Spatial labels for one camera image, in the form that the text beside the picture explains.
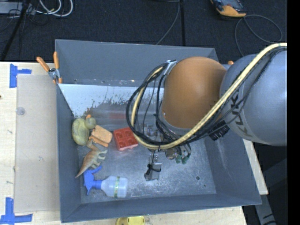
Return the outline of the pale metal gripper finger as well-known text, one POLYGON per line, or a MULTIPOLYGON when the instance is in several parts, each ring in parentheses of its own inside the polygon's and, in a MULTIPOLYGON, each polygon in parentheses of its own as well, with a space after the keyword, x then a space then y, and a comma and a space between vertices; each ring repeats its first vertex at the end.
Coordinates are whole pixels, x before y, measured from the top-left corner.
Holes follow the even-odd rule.
POLYGON ((145 132, 148 137, 157 137, 158 135, 158 130, 156 126, 150 124, 146 126, 145 132))
POLYGON ((162 162, 159 160, 158 150, 151 150, 148 163, 147 171, 144 174, 146 181, 158 180, 162 168, 162 162))

